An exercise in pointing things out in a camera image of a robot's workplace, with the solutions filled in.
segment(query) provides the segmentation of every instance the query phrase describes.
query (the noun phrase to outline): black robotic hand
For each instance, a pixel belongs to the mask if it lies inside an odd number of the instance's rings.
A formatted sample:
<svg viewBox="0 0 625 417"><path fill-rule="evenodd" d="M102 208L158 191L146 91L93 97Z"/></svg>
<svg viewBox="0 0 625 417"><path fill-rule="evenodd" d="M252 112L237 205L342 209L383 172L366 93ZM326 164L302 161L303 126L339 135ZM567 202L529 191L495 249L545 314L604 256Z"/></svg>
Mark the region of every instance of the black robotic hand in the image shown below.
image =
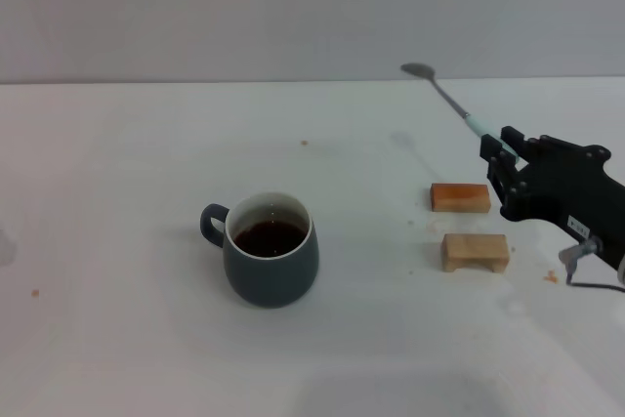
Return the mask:
<svg viewBox="0 0 625 417"><path fill-rule="evenodd" d="M503 204L501 215L513 222L551 222L580 243L560 255L567 283L572 284L577 260L590 253L615 268L625 283L625 187L604 171L609 150L549 136L525 140L512 127L501 130L501 139L527 161L517 170L515 157L499 141L481 138L479 156L488 162L488 179Z"/></svg>

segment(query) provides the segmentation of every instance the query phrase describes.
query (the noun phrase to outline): dark gray mug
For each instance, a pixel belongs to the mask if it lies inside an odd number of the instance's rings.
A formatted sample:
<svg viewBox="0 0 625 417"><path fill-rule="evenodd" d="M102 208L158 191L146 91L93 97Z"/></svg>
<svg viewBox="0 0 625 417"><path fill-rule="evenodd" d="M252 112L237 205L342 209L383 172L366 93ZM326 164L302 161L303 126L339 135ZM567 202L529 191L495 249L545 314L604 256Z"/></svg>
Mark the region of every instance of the dark gray mug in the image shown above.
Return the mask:
<svg viewBox="0 0 625 417"><path fill-rule="evenodd" d="M224 231L211 219L224 222ZM246 253L235 244L238 236L257 224L270 221L293 225L306 234L293 250L276 257ZM230 285L248 302L265 308L284 307L302 297L313 285L319 266L313 218L299 200L279 192L253 195L232 210L218 204L204 209L202 234L224 248L224 267Z"/></svg>

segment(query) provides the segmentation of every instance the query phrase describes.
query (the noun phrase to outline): wooden bridge block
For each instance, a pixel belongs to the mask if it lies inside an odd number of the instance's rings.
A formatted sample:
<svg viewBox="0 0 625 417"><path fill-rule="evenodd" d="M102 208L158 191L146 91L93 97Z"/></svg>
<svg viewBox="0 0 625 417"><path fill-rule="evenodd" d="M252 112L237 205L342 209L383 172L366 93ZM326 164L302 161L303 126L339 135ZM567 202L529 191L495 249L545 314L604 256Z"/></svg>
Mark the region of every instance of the wooden bridge block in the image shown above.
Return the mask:
<svg viewBox="0 0 625 417"><path fill-rule="evenodd" d="M490 210L486 185L448 185L434 183L430 188L433 212L473 212Z"/></svg>
<svg viewBox="0 0 625 417"><path fill-rule="evenodd" d="M442 269L454 272L465 266L484 266L503 272L510 262L503 234L446 234L440 247Z"/></svg>

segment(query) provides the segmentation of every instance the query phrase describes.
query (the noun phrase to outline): sticker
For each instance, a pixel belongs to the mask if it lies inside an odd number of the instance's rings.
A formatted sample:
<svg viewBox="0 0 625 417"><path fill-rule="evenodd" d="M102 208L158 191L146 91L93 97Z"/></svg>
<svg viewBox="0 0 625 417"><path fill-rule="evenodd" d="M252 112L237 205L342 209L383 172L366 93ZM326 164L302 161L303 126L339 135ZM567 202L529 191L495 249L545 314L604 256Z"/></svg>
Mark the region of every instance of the sticker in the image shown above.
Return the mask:
<svg viewBox="0 0 625 417"><path fill-rule="evenodd" d="M575 219L572 215L568 216L567 225L570 229L573 229L577 233L584 236L584 238L588 239L588 236L590 235L590 229L582 224L579 220Z"/></svg>

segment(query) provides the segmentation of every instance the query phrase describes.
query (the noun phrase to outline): dark liquid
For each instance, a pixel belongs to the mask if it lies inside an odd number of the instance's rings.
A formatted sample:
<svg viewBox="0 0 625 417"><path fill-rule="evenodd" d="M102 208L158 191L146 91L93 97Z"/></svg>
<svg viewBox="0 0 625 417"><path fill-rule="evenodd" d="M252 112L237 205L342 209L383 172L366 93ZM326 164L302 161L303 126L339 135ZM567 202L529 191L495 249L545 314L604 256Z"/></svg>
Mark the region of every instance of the dark liquid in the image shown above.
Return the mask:
<svg viewBox="0 0 625 417"><path fill-rule="evenodd" d="M294 225L279 221L261 222L236 237L234 244L247 254L274 258L297 248L306 233Z"/></svg>

